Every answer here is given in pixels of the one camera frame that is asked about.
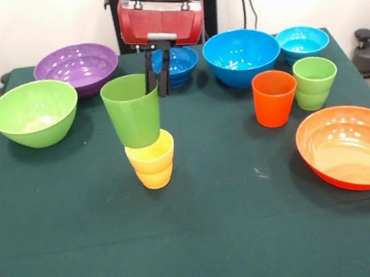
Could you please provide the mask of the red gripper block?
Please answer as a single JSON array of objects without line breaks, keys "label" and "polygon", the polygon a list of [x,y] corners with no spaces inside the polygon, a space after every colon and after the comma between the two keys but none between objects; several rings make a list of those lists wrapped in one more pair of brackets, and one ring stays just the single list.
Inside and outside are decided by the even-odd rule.
[{"label": "red gripper block", "polygon": [[[125,44],[146,45],[152,40],[171,38],[179,46],[199,43],[203,29],[203,8],[200,1],[186,2],[138,2],[119,0],[117,13],[121,38]],[[158,94],[165,98],[170,94],[169,49],[158,49],[153,54],[149,48],[145,56],[145,93],[158,85]]]}]

